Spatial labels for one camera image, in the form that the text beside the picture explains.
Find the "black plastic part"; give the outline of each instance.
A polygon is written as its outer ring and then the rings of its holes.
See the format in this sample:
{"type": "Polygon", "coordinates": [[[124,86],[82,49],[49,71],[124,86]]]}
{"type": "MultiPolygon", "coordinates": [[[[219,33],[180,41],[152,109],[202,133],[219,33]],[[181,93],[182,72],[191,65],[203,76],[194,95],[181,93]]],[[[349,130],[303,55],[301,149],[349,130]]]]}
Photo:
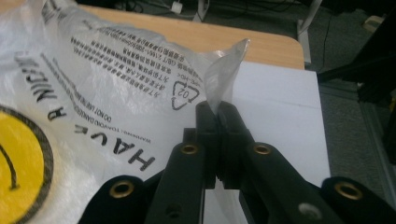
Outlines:
{"type": "Polygon", "coordinates": [[[396,223],[396,212],[387,203],[349,178],[326,179],[320,194],[348,224],[396,223]]]}
{"type": "Polygon", "coordinates": [[[259,195],[239,191],[239,202],[248,224],[268,223],[269,213],[259,195]]]}
{"type": "Polygon", "coordinates": [[[384,133],[384,148],[388,153],[389,161],[396,164],[396,108],[390,115],[388,127],[384,133]]]}
{"type": "Polygon", "coordinates": [[[196,142],[205,147],[205,188],[213,189],[216,185],[216,172],[219,169],[219,127],[215,114],[207,101],[195,107],[196,142]]]}
{"type": "Polygon", "coordinates": [[[218,177],[225,189],[240,189],[244,173],[241,154],[254,140],[234,105],[221,102],[218,116],[222,140],[218,177]]]}
{"type": "Polygon", "coordinates": [[[344,223],[276,148],[251,144],[243,163],[268,209],[268,223],[344,223]]]}
{"type": "Polygon", "coordinates": [[[163,171],[145,224],[202,223],[204,198],[204,148],[193,142],[179,144],[163,171]]]}
{"type": "Polygon", "coordinates": [[[134,176],[120,175],[108,180],[96,192],[79,224],[141,224],[144,222],[148,207],[142,180],[134,176]],[[128,189],[132,192],[122,197],[122,193],[128,192],[128,189]]]}

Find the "metal bar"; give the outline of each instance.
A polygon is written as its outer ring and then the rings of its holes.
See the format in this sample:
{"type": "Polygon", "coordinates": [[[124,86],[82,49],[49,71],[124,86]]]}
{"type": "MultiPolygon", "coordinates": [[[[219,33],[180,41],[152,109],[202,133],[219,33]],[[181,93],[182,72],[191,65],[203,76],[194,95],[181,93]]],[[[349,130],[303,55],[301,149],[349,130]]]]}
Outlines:
{"type": "Polygon", "coordinates": [[[370,103],[361,103],[361,113],[367,125],[370,140],[375,149],[378,168],[380,169],[379,177],[385,194],[385,200],[396,209],[396,167],[389,164],[387,153],[382,143],[384,131],[378,119],[375,105],[370,103]]]}

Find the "plastic bag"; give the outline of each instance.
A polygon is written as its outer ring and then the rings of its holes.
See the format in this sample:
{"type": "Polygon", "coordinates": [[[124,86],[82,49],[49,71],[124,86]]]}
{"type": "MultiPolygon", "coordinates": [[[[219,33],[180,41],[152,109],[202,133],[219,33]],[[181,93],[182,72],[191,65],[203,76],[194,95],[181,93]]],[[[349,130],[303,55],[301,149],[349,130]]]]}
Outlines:
{"type": "Polygon", "coordinates": [[[0,222],[77,223],[108,179],[160,172],[247,45],[199,54],[66,0],[1,15],[0,222]]]}

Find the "brass screw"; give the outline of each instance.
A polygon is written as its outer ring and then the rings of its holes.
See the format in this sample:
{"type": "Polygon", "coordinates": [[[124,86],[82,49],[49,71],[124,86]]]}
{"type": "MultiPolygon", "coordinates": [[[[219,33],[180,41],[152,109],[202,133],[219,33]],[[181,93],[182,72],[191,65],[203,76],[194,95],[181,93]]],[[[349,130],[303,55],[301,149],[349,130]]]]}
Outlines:
{"type": "Polygon", "coordinates": [[[268,155],[271,153],[271,148],[265,147],[265,146],[260,146],[260,145],[254,146],[253,149],[255,152],[262,154],[262,155],[268,155]]]}
{"type": "Polygon", "coordinates": [[[120,180],[115,183],[111,189],[109,194],[113,198],[124,198],[130,195],[134,191],[134,184],[129,180],[120,180]]]}
{"type": "Polygon", "coordinates": [[[194,145],[186,145],[184,147],[181,148],[181,152],[183,152],[184,154],[195,154],[198,152],[198,147],[194,146],[194,145]]]}
{"type": "Polygon", "coordinates": [[[334,186],[334,188],[339,194],[350,200],[359,200],[363,197],[361,190],[351,183],[339,182],[334,186]]]}

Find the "smiley face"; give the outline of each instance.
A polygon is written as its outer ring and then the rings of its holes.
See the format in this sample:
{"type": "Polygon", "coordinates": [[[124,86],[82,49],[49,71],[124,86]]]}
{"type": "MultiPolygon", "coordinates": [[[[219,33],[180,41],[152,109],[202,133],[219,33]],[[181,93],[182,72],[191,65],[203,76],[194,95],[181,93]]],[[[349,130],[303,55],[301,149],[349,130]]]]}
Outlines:
{"type": "Polygon", "coordinates": [[[53,158],[40,128],[0,106],[0,223],[23,223],[41,207],[50,190],[53,158]]]}

